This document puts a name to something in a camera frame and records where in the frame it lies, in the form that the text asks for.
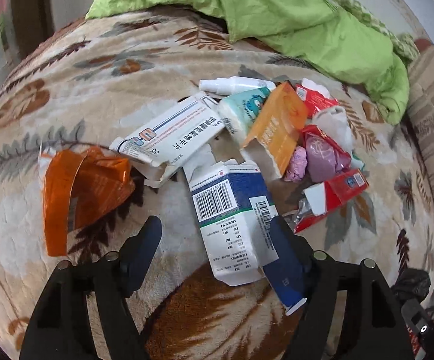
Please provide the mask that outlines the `white spray bottle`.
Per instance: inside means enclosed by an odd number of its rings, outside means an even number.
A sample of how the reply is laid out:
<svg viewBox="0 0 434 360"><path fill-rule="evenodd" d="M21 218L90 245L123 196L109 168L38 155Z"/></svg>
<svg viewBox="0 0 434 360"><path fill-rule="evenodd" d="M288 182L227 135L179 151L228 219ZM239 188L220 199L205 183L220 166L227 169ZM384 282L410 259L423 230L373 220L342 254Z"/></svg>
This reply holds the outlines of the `white spray bottle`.
<svg viewBox="0 0 434 360"><path fill-rule="evenodd" d="M238 94L259 88L267 88L272 91L276 88L276 85L274 82L269 80L260 80L242 76L200 80L199 82L200 91L223 96Z"/></svg>

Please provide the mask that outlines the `red tissue pack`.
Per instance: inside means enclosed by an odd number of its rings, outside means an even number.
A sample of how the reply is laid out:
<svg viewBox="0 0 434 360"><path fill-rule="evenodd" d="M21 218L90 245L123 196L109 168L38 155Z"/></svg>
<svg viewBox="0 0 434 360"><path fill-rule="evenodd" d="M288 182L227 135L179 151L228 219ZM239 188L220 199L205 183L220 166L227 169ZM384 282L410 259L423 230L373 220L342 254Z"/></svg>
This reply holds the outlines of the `red tissue pack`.
<svg viewBox="0 0 434 360"><path fill-rule="evenodd" d="M303 78L302 82L296 85L296 93L305 103L309 118L313 118L320 111L339 105L325 86L307 78Z"/></svg>

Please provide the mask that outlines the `crumpled white tissue wad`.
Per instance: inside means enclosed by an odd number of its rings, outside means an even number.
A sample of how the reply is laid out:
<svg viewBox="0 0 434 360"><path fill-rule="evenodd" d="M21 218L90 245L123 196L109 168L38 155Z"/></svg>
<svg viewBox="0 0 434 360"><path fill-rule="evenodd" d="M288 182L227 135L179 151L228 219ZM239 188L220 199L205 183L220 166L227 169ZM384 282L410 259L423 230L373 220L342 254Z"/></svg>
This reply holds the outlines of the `crumpled white tissue wad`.
<svg viewBox="0 0 434 360"><path fill-rule="evenodd" d="M347 153L354 150L354 139L347 114L342 106L332 106L312 117L312 124L326 133Z"/></svg>

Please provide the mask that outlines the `orange medicine box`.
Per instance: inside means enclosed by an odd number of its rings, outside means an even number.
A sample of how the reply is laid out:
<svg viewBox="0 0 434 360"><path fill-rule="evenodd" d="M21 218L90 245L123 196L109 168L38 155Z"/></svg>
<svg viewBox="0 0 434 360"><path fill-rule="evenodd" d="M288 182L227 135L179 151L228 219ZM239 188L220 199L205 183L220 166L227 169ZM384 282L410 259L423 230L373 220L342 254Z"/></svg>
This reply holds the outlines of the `orange medicine box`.
<svg viewBox="0 0 434 360"><path fill-rule="evenodd" d="M277 86L267 98L241 144L242 157L255 162L267 182L284 176L307 115L305 103L288 82Z"/></svg>

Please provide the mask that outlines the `pink crumpled paper ball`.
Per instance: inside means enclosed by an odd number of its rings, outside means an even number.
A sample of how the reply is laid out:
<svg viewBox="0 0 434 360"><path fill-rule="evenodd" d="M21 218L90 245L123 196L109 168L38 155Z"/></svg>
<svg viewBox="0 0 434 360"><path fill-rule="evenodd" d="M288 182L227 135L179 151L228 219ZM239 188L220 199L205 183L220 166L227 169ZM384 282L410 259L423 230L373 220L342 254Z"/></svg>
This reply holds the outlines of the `pink crumpled paper ball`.
<svg viewBox="0 0 434 360"><path fill-rule="evenodd" d="M306 149L297 146L289 160L289 165L284 173L284 181L298 182L301 181L306 173L307 156Z"/></svg>

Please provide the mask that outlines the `white medicine box blue stripe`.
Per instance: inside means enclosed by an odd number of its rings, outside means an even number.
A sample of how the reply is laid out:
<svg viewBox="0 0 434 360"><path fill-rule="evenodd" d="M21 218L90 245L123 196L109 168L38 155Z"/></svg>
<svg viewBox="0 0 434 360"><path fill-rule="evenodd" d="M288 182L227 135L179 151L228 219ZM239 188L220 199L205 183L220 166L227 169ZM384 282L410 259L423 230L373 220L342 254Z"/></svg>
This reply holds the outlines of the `white medicine box blue stripe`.
<svg viewBox="0 0 434 360"><path fill-rule="evenodd" d="M109 149L128 158L145 185L158 189L224 129L217 106L211 96L199 92L128 136L117 137Z"/></svg>

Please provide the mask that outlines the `green quilt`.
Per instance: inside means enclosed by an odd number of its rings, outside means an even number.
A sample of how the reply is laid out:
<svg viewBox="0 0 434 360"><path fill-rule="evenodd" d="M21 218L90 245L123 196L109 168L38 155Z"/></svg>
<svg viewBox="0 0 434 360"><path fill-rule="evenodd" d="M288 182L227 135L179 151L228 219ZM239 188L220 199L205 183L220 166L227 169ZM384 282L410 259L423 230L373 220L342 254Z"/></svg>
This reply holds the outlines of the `green quilt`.
<svg viewBox="0 0 434 360"><path fill-rule="evenodd" d="M256 38L351 85L362 85L384 120L398 124L409 99L407 66L418 55L358 0L94 0L89 18L162 5L189 6L227 24L231 42Z"/></svg>

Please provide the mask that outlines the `red cigarette box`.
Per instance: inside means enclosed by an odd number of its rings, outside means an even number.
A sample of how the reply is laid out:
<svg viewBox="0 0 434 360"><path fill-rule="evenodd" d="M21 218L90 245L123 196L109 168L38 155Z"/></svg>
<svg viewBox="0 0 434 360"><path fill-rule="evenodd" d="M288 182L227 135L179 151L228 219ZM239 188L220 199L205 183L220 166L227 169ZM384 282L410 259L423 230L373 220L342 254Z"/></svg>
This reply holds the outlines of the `red cigarette box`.
<svg viewBox="0 0 434 360"><path fill-rule="evenodd" d="M351 169L304 189L297 210L285 218L293 232L300 233L335 210L343 208L368 187L369 183L360 169Z"/></svg>

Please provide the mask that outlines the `orange plastic wrapper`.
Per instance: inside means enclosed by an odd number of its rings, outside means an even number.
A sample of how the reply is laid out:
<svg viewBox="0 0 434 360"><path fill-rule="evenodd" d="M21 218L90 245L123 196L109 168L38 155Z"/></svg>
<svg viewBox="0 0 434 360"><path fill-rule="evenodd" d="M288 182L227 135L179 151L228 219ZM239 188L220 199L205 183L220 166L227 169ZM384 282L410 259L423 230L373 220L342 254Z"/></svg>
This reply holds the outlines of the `orange plastic wrapper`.
<svg viewBox="0 0 434 360"><path fill-rule="evenodd" d="M47 148L38 155L47 254L67 254L68 234L102 219L131 196L131 163L92 146L81 153Z"/></svg>

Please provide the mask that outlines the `teal tissue pack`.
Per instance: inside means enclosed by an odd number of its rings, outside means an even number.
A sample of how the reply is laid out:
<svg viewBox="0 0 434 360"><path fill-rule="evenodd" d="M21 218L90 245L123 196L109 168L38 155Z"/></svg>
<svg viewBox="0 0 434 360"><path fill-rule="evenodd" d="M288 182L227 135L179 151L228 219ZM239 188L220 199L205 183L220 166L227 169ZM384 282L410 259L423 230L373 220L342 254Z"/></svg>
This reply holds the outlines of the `teal tissue pack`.
<svg viewBox="0 0 434 360"><path fill-rule="evenodd" d="M247 138L270 94L266 87L255 88L227 96L218 103L217 112L239 146Z"/></svg>

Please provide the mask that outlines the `red bag purple contents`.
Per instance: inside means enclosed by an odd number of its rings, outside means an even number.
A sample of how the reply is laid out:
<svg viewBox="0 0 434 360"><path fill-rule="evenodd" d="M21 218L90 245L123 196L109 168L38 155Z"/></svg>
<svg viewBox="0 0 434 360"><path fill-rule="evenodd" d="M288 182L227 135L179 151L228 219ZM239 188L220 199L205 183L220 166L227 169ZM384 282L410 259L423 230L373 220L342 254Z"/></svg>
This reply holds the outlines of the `red bag purple contents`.
<svg viewBox="0 0 434 360"><path fill-rule="evenodd" d="M351 169L351 156L334 139L314 124L302 130L311 180L321 183Z"/></svg>

